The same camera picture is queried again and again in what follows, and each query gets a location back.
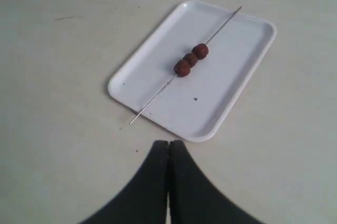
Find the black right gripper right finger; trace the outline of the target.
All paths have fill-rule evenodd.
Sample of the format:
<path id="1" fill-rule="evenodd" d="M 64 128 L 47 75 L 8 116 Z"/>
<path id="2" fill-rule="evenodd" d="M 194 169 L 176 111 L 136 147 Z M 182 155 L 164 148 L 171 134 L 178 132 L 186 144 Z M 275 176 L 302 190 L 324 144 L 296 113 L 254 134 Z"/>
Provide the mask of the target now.
<path id="1" fill-rule="evenodd" d="M 219 191 L 180 140 L 169 144 L 167 181 L 171 223 L 260 223 Z"/>

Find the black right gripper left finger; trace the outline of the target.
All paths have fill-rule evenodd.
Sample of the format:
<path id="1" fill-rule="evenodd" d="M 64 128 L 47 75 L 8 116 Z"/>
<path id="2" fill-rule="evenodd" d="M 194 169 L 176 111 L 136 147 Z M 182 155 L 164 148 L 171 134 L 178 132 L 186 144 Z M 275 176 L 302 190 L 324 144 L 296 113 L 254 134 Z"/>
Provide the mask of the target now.
<path id="1" fill-rule="evenodd" d="M 82 223 L 166 223 L 169 143 L 154 141 L 127 185 Z"/>

